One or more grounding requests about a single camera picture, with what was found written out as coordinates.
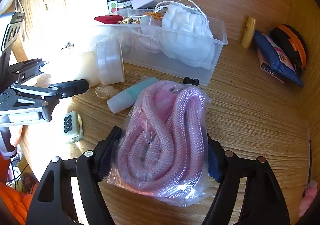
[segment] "plastic bag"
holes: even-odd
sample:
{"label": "plastic bag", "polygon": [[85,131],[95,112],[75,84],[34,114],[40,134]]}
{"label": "plastic bag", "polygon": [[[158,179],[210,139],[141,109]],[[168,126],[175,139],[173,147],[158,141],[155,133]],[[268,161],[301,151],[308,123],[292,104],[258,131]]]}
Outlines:
{"label": "plastic bag", "polygon": [[114,147],[108,183],[176,206],[209,195],[205,112],[198,87],[158,81],[145,88]]}

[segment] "pink rope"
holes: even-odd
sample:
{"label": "pink rope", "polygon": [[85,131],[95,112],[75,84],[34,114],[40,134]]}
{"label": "pink rope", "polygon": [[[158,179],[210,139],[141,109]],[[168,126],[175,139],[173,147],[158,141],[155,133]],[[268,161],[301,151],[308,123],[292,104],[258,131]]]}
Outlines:
{"label": "pink rope", "polygon": [[[165,122],[154,102],[160,90],[177,95]],[[194,191],[204,167],[204,102],[199,88],[172,81],[159,81],[143,91],[116,156],[123,187],[169,198],[187,197]],[[146,116],[143,125],[137,122],[142,113]]]}

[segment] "white tube cap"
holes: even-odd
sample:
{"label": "white tube cap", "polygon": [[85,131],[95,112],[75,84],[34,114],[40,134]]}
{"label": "white tube cap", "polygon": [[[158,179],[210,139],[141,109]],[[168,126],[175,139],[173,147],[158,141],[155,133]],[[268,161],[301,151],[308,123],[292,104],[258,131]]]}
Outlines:
{"label": "white tube cap", "polygon": [[117,114],[134,103],[135,99],[127,91],[122,91],[107,101],[108,107],[113,114]]}

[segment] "black and orange case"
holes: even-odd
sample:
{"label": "black and orange case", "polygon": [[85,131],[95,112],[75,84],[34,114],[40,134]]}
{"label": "black and orange case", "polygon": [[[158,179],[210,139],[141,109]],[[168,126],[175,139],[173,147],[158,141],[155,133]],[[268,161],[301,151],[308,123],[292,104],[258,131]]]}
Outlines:
{"label": "black and orange case", "polygon": [[270,37],[288,56],[296,73],[300,75],[308,60],[308,49],[302,36],[292,26],[279,25],[270,32]]}

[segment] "orange stripe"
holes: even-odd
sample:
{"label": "orange stripe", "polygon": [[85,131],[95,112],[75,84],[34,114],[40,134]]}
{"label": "orange stripe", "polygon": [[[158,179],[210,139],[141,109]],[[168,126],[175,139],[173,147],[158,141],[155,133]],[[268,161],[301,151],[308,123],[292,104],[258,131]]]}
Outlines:
{"label": "orange stripe", "polygon": [[307,63],[307,57],[306,57],[306,52],[305,52],[305,50],[303,48],[303,45],[300,42],[299,38],[295,35],[294,32],[292,32],[289,28],[287,28],[284,25],[279,25],[279,26],[276,26],[276,27],[278,27],[279,29],[284,31],[294,41],[294,43],[297,45],[298,52],[299,52],[300,58],[301,58],[301,68],[304,69],[304,67],[306,66],[306,63]]}

